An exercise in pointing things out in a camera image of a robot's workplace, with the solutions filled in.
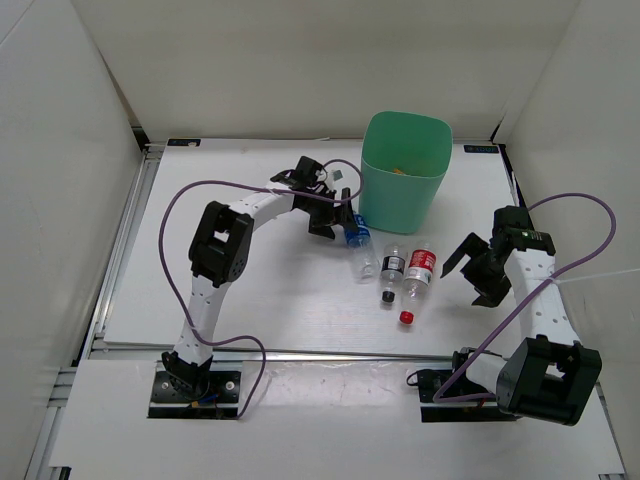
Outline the blue label water bottle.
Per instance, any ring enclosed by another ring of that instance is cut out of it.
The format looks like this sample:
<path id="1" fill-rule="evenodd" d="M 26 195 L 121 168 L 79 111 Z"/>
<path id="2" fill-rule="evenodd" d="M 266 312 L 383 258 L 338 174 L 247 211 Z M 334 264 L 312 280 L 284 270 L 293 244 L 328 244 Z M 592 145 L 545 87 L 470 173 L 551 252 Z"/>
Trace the blue label water bottle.
<path id="1" fill-rule="evenodd" d="M 364 218 L 355 213 L 354 220 L 356 230 L 344 230 L 344 237 L 351 252 L 351 268 L 354 277 L 357 281 L 364 282 L 376 276 L 379 270 L 379 261 Z"/>

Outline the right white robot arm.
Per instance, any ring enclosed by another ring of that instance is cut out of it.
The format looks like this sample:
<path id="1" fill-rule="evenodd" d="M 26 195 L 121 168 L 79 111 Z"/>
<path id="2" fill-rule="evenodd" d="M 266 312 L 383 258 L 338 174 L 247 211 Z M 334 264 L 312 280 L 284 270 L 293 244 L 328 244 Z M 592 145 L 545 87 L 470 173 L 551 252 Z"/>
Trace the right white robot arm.
<path id="1" fill-rule="evenodd" d="M 469 234 L 442 273 L 456 266 L 478 294 L 475 305 L 494 308 L 512 293 L 516 308 L 478 348 L 455 355 L 453 371 L 434 402 L 451 402 L 450 389 L 461 402 L 493 399 L 504 414 L 577 424 L 602 360 L 598 351 L 582 345 L 568 319 L 554 283 L 551 236 L 534 229 L 526 208 L 503 207 L 494 213 L 491 239 Z M 512 321 L 520 324 L 519 346 L 506 357 L 488 351 Z"/>

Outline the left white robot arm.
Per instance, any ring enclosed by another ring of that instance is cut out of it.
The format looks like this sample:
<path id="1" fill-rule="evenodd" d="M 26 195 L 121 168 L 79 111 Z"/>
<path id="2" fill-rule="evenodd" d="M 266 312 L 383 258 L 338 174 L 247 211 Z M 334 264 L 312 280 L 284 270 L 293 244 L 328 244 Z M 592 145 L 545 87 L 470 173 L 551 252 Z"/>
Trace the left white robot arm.
<path id="1" fill-rule="evenodd" d="M 275 174 L 264 187 L 238 184 L 248 197 L 206 205 L 188 249 L 190 294 L 177 298 L 184 324 L 173 349 L 162 355 L 172 385 L 186 399 L 198 400 L 210 389 L 209 371 L 218 345 L 213 336 L 222 303 L 248 265 L 257 229 L 299 210 L 308 215 L 312 235 L 333 239 L 337 226 L 356 231 L 352 201 L 361 192 L 337 189 L 333 181 L 328 165 L 303 156 L 295 168 Z"/>

